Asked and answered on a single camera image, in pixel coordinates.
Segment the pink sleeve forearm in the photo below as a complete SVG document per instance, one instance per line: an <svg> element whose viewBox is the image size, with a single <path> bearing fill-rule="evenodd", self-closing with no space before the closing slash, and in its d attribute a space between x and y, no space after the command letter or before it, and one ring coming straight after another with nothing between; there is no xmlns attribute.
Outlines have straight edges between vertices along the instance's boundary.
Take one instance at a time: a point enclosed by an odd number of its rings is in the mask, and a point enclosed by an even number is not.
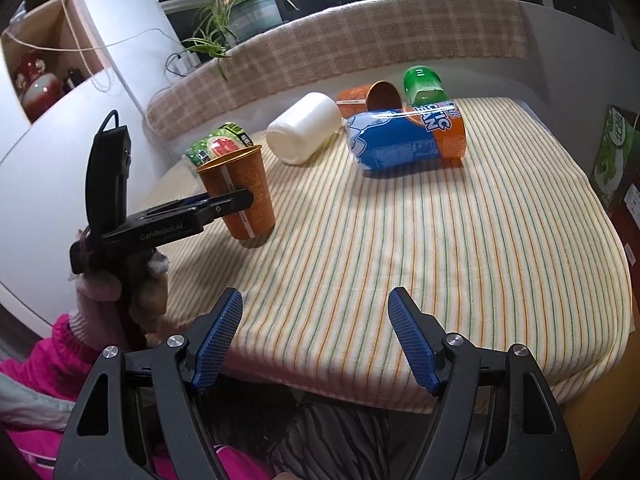
<svg viewBox="0 0 640 480"><path fill-rule="evenodd" d="M99 353L123 347L117 315L103 321L75 310L55 322L24 361L1 362L1 426L26 462L24 472L3 479L51 479L68 416Z"/></svg>

